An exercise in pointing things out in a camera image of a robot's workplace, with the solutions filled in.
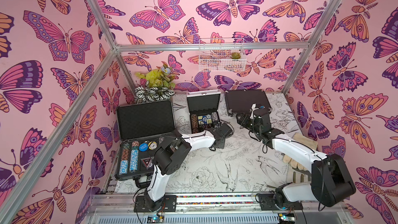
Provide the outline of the small silver poker case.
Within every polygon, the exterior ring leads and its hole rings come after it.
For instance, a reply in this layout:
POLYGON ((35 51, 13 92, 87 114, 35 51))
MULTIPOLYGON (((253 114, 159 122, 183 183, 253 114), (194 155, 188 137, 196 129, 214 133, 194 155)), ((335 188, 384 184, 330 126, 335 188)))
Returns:
POLYGON ((218 114, 221 92, 207 90, 187 93, 192 133, 200 133, 221 125, 218 114))

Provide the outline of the black medium poker case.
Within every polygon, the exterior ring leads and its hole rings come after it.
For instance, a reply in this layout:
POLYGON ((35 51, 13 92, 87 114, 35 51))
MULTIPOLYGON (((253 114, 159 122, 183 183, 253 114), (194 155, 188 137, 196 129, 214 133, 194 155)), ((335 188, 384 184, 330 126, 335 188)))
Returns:
POLYGON ((262 90, 231 90, 225 92, 226 108, 229 116, 250 114, 253 105, 272 112, 267 95, 262 90))

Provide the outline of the large black poker case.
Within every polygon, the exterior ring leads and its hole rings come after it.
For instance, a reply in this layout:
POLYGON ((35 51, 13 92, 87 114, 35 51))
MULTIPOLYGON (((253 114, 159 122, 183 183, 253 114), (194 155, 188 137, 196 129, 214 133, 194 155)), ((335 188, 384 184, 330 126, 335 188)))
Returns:
POLYGON ((171 136, 176 129, 172 101, 122 106, 117 117, 121 145, 115 178, 123 181, 151 176, 160 138, 171 136))

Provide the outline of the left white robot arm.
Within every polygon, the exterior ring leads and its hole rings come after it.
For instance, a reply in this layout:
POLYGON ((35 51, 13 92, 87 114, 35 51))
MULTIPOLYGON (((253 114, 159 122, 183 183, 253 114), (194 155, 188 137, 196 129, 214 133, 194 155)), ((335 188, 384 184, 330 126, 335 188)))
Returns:
POLYGON ((232 136, 233 129, 227 123, 200 133, 167 136, 156 149, 153 159, 153 173, 145 198, 149 202, 161 202, 172 174, 178 171, 188 154, 202 148, 217 148, 232 136))

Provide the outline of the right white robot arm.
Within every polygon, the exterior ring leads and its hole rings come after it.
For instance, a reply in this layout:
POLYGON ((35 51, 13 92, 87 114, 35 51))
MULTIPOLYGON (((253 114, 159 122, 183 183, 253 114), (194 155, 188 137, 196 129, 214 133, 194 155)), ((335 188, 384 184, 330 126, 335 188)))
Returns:
POLYGON ((278 208, 302 201, 317 201, 323 206, 333 207, 356 193, 352 177, 340 155, 316 151, 273 128, 266 109, 255 108, 250 114, 238 115, 236 120, 254 134, 256 140, 289 156, 311 175, 310 182, 284 184, 276 188, 274 199, 278 208))

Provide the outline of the beige work glove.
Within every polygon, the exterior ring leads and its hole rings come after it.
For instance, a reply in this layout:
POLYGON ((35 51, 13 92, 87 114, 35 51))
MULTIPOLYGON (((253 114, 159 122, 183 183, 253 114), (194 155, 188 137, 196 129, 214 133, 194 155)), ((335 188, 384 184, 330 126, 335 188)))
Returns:
POLYGON ((288 151, 282 151, 283 162, 294 169, 310 171, 311 159, 315 157, 314 152, 317 150, 318 142, 300 133, 295 133, 293 136, 284 135, 284 139, 290 141, 290 145, 287 146, 288 151))

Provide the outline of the small green succulent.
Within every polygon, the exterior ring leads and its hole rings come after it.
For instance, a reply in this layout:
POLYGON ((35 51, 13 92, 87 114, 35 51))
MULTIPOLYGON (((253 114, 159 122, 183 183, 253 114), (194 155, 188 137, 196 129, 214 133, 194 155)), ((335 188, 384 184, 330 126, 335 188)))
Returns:
POLYGON ((234 59, 234 60, 240 59, 241 58, 241 53, 240 52, 233 52, 233 53, 231 53, 230 58, 234 59))

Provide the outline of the yellow-green leafy plant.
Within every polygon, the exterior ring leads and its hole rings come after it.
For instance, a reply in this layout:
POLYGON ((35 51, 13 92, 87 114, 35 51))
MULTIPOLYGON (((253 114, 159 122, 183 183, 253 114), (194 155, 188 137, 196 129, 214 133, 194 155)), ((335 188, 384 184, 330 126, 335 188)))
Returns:
POLYGON ((174 89, 174 80, 178 78, 177 75, 173 74, 173 69, 167 64, 161 67, 151 70, 150 72, 144 74, 136 72, 135 76, 139 79, 139 84, 145 88, 167 88, 174 89))

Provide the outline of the striped leaf plant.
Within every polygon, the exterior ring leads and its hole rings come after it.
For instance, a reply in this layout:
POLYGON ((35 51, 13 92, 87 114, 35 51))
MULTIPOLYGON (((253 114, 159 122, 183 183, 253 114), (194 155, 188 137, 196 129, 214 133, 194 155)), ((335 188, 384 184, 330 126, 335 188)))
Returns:
POLYGON ((169 100, 175 95, 175 91, 166 87, 138 87, 135 95, 142 102, 156 102, 169 100))

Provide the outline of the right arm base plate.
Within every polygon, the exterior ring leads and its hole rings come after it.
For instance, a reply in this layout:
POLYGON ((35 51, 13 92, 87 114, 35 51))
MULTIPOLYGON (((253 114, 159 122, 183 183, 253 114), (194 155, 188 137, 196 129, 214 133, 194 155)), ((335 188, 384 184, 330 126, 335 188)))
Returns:
POLYGON ((281 195, 275 193, 260 193, 255 196, 262 211, 290 211, 303 210, 301 202, 289 202, 281 195))

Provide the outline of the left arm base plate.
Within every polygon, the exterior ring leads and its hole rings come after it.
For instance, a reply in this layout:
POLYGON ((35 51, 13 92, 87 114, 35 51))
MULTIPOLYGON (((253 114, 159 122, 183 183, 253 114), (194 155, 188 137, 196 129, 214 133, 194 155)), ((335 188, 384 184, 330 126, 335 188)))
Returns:
POLYGON ((177 206, 176 195, 166 195, 163 198, 152 201, 148 196, 138 196, 135 199, 135 213, 175 212, 177 206))

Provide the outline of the aluminium front rail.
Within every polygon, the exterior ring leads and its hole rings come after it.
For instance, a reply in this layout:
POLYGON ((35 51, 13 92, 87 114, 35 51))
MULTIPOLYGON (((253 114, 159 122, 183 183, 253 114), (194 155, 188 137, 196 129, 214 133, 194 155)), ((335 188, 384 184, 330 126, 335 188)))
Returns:
POLYGON ((322 207, 304 201, 278 208, 273 194, 257 192, 176 194, 165 196, 156 211, 144 197, 127 194, 93 198, 85 224, 354 224, 343 203, 322 207))

